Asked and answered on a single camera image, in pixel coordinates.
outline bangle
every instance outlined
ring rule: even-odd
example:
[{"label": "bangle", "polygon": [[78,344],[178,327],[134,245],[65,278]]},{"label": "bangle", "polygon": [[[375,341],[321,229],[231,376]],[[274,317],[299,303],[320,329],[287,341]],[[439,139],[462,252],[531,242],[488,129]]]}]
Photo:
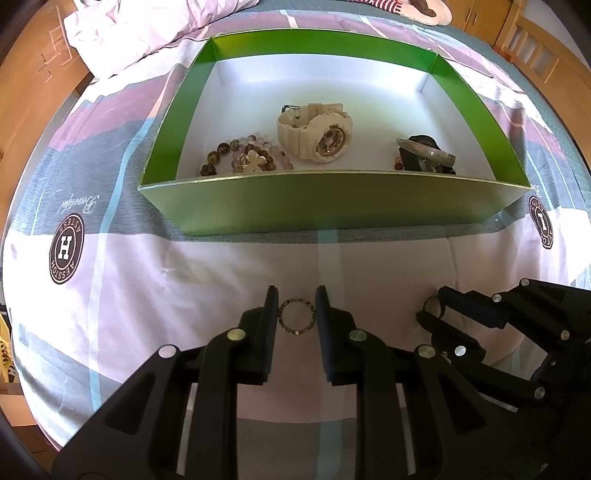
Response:
[{"label": "bangle", "polygon": [[[308,308],[312,312],[312,321],[306,327],[304,327],[304,328],[302,328],[300,330],[294,330],[292,328],[289,328],[287,325],[285,325],[285,322],[283,321],[283,310],[290,303],[294,303],[294,302],[299,302],[299,303],[303,303],[305,305],[308,305]],[[281,304],[281,306],[279,307],[279,317],[278,318],[279,318],[279,325],[281,325],[281,327],[287,333],[291,333],[292,335],[303,335],[306,332],[309,332],[310,330],[312,330],[312,328],[314,327],[314,324],[316,323],[316,309],[314,308],[314,306],[308,300],[295,297],[295,298],[292,298],[292,299],[288,299],[288,300],[286,300],[285,302],[283,302]]]}]

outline wooden bed frame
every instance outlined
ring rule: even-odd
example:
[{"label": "wooden bed frame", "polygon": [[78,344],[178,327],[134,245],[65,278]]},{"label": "wooden bed frame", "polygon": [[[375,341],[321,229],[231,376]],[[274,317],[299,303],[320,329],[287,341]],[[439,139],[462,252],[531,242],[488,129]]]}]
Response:
[{"label": "wooden bed frame", "polygon": [[591,167],[591,70],[564,44],[523,17],[516,5],[495,44],[562,119]]}]

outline blanket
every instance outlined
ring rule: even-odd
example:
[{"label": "blanket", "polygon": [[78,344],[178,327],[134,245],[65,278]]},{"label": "blanket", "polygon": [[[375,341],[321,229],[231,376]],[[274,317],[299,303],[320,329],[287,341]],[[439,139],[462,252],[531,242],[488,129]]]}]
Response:
[{"label": "blanket", "polygon": [[[354,31],[440,53],[498,121],[531,191],[473,225],[183,235],[137,191],[148,153],[203,40],[262,28]],[[260,306],[270,284],[280,301],[313,300],[324,284],[360,328],[406,350],[429,343],[414,314],[443,285],[493,294],[528,277],[591,288],[591,180],[558,134],[504,68],[462,42],[357,14],[237,13],[91,85],[43,155],[4,248],[15,363],[33,415],[64,445],[158,347],[207,344]],[[48,253],[73,213],[85,229],[80,262],[56,284]],[[446,320],[480,341],[488,364],[528,377],[544,358],[511,327]],[[355,391],[326,382],[316,330],[278,330],[269,382],[239,389],[238,416],[241,478],[353,477]]]}]

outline watch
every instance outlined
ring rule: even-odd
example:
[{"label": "watch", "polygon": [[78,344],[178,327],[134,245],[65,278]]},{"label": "watch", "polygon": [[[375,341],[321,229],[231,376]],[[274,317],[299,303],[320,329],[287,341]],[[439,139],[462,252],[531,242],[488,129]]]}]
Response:
[{"label": "watch", "polygon": [[284,105],[277,118],[277,137],[285,150],[302,160],[328,163],[351,144],[353,121],[342,103]]}]

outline wooden furniture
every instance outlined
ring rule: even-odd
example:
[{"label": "wooden furniture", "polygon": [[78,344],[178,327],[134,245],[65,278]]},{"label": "wooden furniture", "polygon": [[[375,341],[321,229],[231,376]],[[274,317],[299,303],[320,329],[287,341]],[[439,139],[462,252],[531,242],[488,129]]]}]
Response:
[{"label": "wooden furniture", "polygon": [[49,0],[22,29],[0,65],[0,232],[39,137],[88,74],[63,29],[63,18],[75,9],[72,0]]},{"label": "wooden furniture", "polygon": [[591,71],[587,66],[520,12],[504,28],[495,51],[545,96],[591,166]]},{"label": "wooden furniture", "polygon": [[452,12],[452,25],[493,46],[512,8],[521,0],[445,0]]}]

